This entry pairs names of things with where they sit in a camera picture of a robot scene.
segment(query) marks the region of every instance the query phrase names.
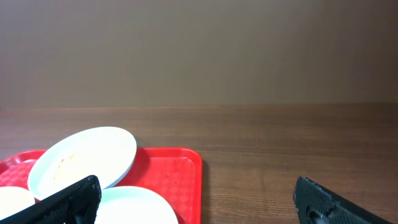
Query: perforated red surface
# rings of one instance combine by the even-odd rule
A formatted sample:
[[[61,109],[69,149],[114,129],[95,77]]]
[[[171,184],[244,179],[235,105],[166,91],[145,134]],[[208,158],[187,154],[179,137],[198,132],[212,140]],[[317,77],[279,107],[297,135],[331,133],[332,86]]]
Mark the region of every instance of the perforated red surface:
[[[27,151],[0,162],[0,187],[27,189],[29,172],[44,152]],[[200,224],[201,172],[201,157],[191,149],[140,148],[131,170],[117,186],[153,190],[172,206],[180,224]]]

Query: white plate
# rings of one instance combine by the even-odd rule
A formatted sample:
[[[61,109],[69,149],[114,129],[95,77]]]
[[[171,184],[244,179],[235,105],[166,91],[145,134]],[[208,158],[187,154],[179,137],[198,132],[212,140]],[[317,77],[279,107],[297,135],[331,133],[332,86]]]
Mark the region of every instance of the white plate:
[[[95,224],[178,224],[169,205],[157,193],[142,187],[114,187],[102,191]]]
[[[22,187],[0,187],[0,220],[34,205],[35,198]]]
[[[115,186],[136,156],[136,140],[128,131],[100,127],[76,133],[56,143],[35,163],[27,180],[35,198],[48,196],[96,175],[101,189]]]

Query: wood grain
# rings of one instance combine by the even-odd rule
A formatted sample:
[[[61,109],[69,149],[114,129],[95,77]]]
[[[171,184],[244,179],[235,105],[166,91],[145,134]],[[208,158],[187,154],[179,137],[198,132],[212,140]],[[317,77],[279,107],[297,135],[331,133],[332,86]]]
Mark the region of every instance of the wood grain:
[[[398,105],[2,110],[0,159],[96,126],[197,150],[202,223],[298,223],[300,175],[398,223]]]

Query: gray wall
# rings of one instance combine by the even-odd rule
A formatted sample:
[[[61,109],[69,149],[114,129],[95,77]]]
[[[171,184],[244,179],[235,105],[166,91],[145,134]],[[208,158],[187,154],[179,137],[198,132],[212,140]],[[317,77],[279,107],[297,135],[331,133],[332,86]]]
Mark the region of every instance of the gray wall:
[[[0,107],[398,101],[398,1],[2,0]]]

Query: red tray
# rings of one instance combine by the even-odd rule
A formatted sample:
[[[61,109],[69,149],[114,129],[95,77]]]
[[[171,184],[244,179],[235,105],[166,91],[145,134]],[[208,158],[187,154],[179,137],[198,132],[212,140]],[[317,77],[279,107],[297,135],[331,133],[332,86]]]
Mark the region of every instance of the red tray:
[[[27,189],[27,178],[44,149],[16,154],[0,162],[0,187]],[[140,186],[161,195],[177,215],[179,224],[200,224],[200,155],[180,147],[139,148],[131,170],[117,186]]]

